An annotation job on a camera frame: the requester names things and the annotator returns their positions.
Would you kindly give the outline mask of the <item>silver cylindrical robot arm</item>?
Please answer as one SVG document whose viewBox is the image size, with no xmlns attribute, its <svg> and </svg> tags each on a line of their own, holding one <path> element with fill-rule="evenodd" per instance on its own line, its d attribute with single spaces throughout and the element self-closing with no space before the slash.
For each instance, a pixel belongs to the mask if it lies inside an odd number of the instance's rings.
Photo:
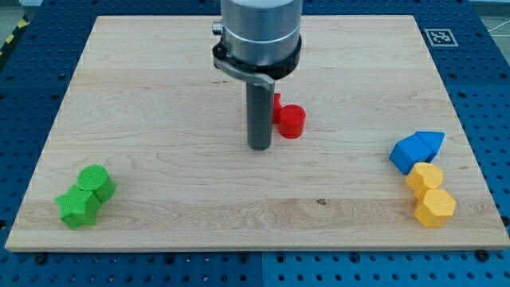
<svg viewBox="0 0 510 287">
<path fill-rule="evenodd" d="M 214 67 L 245 82 L 247 142 L 256 151 L 271 145 L 276 81 L 298 66 L 302 0 L 221 0 L 212 23 L 220 37 Z"/>
</svg>

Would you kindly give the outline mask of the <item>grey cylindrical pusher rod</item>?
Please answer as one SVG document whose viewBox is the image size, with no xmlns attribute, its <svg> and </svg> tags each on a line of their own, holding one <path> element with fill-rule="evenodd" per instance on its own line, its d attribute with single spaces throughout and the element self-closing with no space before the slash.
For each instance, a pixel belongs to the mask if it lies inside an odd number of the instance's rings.
<svg viewBox="0 0 510 287">
<path fill-rule="evenodd" d="M 256 84 L 246 84 L 247 140 L 256 151 L 271 144 L 273 126 L 273 92 Z"/>
</svg>

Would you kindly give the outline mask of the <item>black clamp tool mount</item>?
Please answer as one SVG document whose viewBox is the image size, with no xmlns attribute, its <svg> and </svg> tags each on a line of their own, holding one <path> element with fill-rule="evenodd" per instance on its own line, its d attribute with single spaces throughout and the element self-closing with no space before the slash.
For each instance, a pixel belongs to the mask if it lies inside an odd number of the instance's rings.
<svg viewBox="0 0 510 287">
<path fill-rule="evenodd" d="M 277 80 L 280 80 L 298 66 L 302 47 L 301 36 L 298 37 L 294 51 L 283 61 L 271 65 L 251 65 L 234 58 L 227 53 L 222 41 L 212 48 L 214 67 L 228 76 L 246 84 L 259 85 L 266 90 L 274 90 Z"/>
</svg>

